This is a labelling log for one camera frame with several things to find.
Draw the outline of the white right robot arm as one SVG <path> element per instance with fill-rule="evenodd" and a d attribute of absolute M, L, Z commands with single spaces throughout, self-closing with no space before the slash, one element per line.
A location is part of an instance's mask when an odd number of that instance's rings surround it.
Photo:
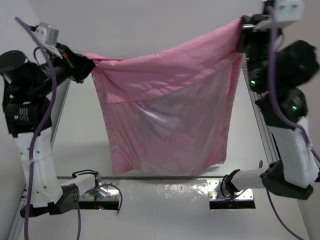
<path fill-rule="evenodd" d="M 275 160 L 266 168 L 234 170 L 223 178 L 221 191 L 234 196 L 246 189 L 265 189 L 276 196 L 307 200 L 320 169 L 307 131 L 308 107 L 300 86 L 320 69 L 316 48 L 297 40 L 280 49 L 276 40 L 284 36 L 283 28 L 265 14 L 243 16 L 241 26 L 237 51 L 245 54 L 245 80 L 262 131 L 273 143 Z"/>

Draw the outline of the pink pillowcase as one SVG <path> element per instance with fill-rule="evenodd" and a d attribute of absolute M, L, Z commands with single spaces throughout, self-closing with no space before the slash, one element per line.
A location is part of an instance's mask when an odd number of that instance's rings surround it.
<path fill-rule="evenodd" d="M 110 147 L 112 173 L 196 176 L 223 164 L 243 55 L 242 22 L 156 54 L 87 53 Z"/>

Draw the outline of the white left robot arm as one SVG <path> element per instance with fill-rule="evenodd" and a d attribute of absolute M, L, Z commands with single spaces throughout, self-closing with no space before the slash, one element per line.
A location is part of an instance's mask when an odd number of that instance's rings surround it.
<path fill-rule="evenodd" d="M 52 120 L 48 108 L 52 101 L 52 73 L 56 83 L 68 79 L 82 83 L 94 68 L 85 56 L 57 44 L 59 56 L 51 55 L 43 64 L 29 61 L 19 50 L 0 56 L 0 72 L 5 76 L 2 108 L 8 132 L 16 144 L 27 183 L 22 218 L 44 214 L 59 215 L 77 208 L 80 197 L 99 184 L 98 173 L 80 170 L 60 184 L 52 156 Z"/>

